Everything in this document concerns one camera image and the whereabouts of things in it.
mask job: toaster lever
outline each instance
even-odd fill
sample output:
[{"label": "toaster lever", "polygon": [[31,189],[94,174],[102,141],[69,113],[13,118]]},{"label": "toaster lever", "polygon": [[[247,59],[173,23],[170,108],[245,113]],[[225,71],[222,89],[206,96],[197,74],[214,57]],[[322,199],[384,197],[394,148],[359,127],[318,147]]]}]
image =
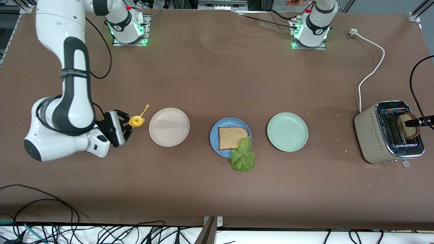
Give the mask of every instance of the toaster lever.
[{"label": "toaster lever", "polygon": [[403,159],[401,163],[404,168],[410,167],[410,162],[407,159]]}]

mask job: light green plate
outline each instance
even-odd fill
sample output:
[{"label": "light green plate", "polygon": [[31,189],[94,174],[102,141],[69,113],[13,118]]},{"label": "light green plate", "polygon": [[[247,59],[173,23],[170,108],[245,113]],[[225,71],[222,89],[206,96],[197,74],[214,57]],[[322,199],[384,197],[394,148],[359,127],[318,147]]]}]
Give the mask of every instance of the light green plate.
[{"label": "light green plate", "polygon": [[267,127],[268,139],[279,150],[295,152],[307,142],[306,123],[293,113],[280,113],[271,118]]}]

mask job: lettuce leaf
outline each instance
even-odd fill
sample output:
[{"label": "lettuce leaf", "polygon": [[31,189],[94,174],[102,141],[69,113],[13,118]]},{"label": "lettuce leaf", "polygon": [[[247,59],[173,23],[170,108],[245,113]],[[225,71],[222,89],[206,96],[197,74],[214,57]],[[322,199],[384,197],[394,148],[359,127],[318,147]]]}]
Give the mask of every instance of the lettuce leaf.
[{"label": "lettuce leaf", "polygon": [[251,147],[250,136],[244,137],[238,142],[238,148],[232,149],[232,155],[230,156],[232,169],[246,172],[255,167],[255,154],[250,151]]}]

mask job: power plug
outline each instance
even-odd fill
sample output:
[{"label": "power plug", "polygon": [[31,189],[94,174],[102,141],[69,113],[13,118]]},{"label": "power plug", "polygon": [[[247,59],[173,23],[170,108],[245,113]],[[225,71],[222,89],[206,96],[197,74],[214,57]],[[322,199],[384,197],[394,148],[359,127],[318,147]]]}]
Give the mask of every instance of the power plug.
[{"label": "power plug", "polygon": [[350,33],[351,36],[358,36],[357,29],[351,28],[351,30],[349,31],[349,33]]}]

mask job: bread slice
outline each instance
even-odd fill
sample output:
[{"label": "bread slice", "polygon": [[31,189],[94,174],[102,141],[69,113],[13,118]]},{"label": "bread slice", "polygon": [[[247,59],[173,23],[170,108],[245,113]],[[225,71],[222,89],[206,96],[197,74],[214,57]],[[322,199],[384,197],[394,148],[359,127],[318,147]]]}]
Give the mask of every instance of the bread slice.
[{"label": "bread slice", "polygon": [[219,149],[227,150],[238,148],[238,142],[247,137],[247,130],[242,127],[219,127]]},{"label": "bread slice", "polygon": [[414,114],[411,113],[403,113],[398,116],[398,128],[401,134],[404,135],[406,140],[411,140],[419,135],[420,127],[407,127],[405,126],[405,122],[408,120],[417,119]]}]

